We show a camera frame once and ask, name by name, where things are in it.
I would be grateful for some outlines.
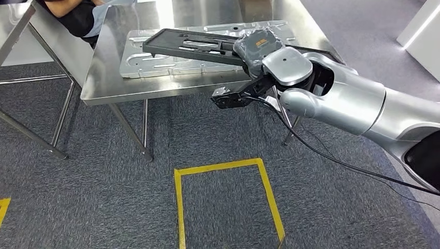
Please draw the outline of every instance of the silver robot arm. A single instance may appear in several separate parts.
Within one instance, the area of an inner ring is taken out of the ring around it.
[[[280,97],[285,109],[374,141],[420,184],[440,190],[439,103],[389,89],[320,53],[300,54],[291,47],[264,58],[263,70],[285,88]],[[295,87],[304,81],[307,87]]]

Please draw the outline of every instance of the black plastic tray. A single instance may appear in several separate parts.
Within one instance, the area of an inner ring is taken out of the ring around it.
[[[163,29],[150,39],[144,41],[142,50],[151,53],[153,57],[156,54],[163,54],[193,60],[243,66],[243,61],[232,49],[237,39],[237,37],[227,35]],[[194,46],[188,43],[212,44],[213,46]]]

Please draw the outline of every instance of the white wall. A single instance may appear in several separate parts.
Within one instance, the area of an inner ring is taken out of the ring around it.
[[[427,0],[397,41],[405,46],[440,6],[440,0]],[[440,81],[440,12],[406,49],[424,68]]]

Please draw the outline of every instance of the yellow tape rectangle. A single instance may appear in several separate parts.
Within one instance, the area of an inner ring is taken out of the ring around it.
[[[270,187],[269,177],[267,176],[266,169],[264,168],[263,161],[261,158],[241,160],[235,162],[227,162],[220,164],[213,164],[201,167],[186,168],[181,170],[174,170],[174,183],[176,186],[176,198],[177,198],[177,215],[178,215],[178,232],[179,232],[179,248],[185,249],[185,225],[183,220],[183,198],[182,198],[182,175],[191,175],[197,173],[204,173],[214,170],[224,170],[232,169],[244,166],[257,165],[258,171],[262,178],[263,186],[266,191],[267,201],[269,202],[270,211],[272,213],[273,222],[275,223],[275,228],[277,230],[278,239],[281,242],[284,239],[284,227],[281,222],[280,213],[278,212],[278,207],[275,202],[275,197],[273,196],[272,188]]]
[[[11,198],[0,200],[0,227],[2,227],[3,218],[6,215],[6,211],[8,210],[8,206],[10,202],[11,202]]]

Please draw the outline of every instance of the black cable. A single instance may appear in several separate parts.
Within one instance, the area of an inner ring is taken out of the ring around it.
[[[275,112],[275,113],[278,115],[278,118],[283,122],[283,124],[289,129],[289,131],[290,131],[290,132],[291,132],[291,133],[292,133],[292,134],[293,134],[293,135],[294,135],[294,136],[295,136],[295,137],[296,137],[296,138],[297,138],[302,144],[304,144],[306,147],[308,147],[309,149],[311,149],[313,152],[319,154],[319,155],[322,156],[322,157],[327,158],[327,159],[330,160],[330,161],[333,161],[333,162],[335,162],[335,163],[337,163],[337,164],[340,164],[340,165],[342,165],[342,166],[345,166],[345,167],[350,168],[350,169],[355,170],[355,171],[362,172],[362,173],[367,174],[367,175],[372,175],[372,176],[375,176],[375,177],[378,177],[378,178],[382,178],[382,179],[385,179],[385,180],[388,180],[388,181],[391,181],[391,182],[394,182],[394,183],[398,183],[398,184],[404,185],[404,186],[409,187],[409,188],[413,188],[413,189],[417,189],[417,190],[419,190],[419,191],[427,192],[427,193],[430,193],[430,194],[435,195],[435,196],[440,196],[440,193],[438,193],[438,192],[434,192],[434,191],[431,191],[431,190],[426,189],[426,188],[422,188],[422,187],[419,187],[419,186],[416,186],[416,185],[413,185],[413,184],[409,184],[409,183],[406,183],[406,182],[403,182],[403,181],[399,181],[399,180],[397,180],[397,179],[393,179],[393,178],[390,178],[390,177],[387,177],[387,176],[384,176],[384,175],[381,175],[381,174],[378,174],[378,173],[375,173],[375,172],[371,172],[371,171],[368,171],[368,170],[364,170],[364,169],[361,169],[361,168],[358,168],[358,167],[352,166],[352,165],[350,165],[350,164],[348,164],[348,163],[342,162],[342,161],[340,161],[340,160],[338,160],[338,159],[336,159],[336,158],[334,158],[334,157],[332,157],[332,156],[329,156],[329,155],[327,155],[327,154],[325,154],[325,153],[323,153],[323,152],[317,150],[317,149],[314,148],[313,146],[309,145],[306,141],[304,141],[303,138],[300,137],[300,136],[299,136],[299,135],[298,135],[298,134],[292,129],[292,127],[290,127],[290,126],[288,125],[287,121],[284,120],[284,118],[283,118],[283,117],[281,116],[281,114],[277,111],[277,109],[276,109],[274,106],[272,106],[269,102],[267,102],[267,101],[265,101],[265,100],[262,100],[262,99],[254,98],[254,97],[251,97],[251,96],[243,96],[242,98],[244,98],[244,99],[250,99],[250,100],[254,100],[254,101],[258,101],[258,102],[260,102],[260,103],[263,103],[266,107],[270,108],[273,112]]]
[[[319,143],[324,147],[324,149],[325,149],[330,155],[332,155],[333,157],[335,157],[335,155],[329,150],[329,148],[327,148],[327,146],[325,146],[324,142],[322,142],[321,139],[320,139],[318,136],[316,136],[315,134],[313,134],[313,132],[311,132],[311,131],[309,131],[308,129],[306,129],[306,127],[304,127],[304,125],[303,125],[302,123],[301,123],[300,125],[301,125],[301,127],[302,127],[307,133],[309,133],[309,134],[312,135],[316,140],[318,140]],[[371,179],[374,179],[374,180],[376,180],[376,181],[378,181],[378,182],[381,182],[381,183],[387,185],[389,188],[391,188],[391,190],[393,190],[396,194],[398,194],[398,195],[401,196],[402,198],[405,198],[405,199],[407,199],[407,200],[410,200],[410,201],[413,201],[413,202],[417,202],[417,203],[420,203],[420,204],[428,205],[428,206],[432,207],[433,209],[436,209],[436,210],[440,211],[440,209],[438,209],[437,207],[435,207],[435,206],[433,206],[433,205],[431,205],[431,204],[429,204],[429,203],[426,203],[426,202],[423,202],[423,201],[418,201],[418,200],[411,199],[411,198],[409,198],[409,197],[404,196],[403,194],[401,194],[401,193],[399,193],[397,190],[395,190],[390,184],[388,184],[388,183],[382,181],[381,179],[377,179],[377,178],[375,178],[375,177],[373,177],[373,176],[371,176],[371,175],[367,175],[367,174],[364,174],[364,173],[361,173],[361,172],[356,172],[356,171],[354,171],[354,170],[352,170],[352,169],[347,169],[347,170],[349,170],[349,171],[351,171],[351,172],[354,172],[354,173],[356,173],[356,174],[360,174],[360,175],[368,176],[368,177],[370,177]]]

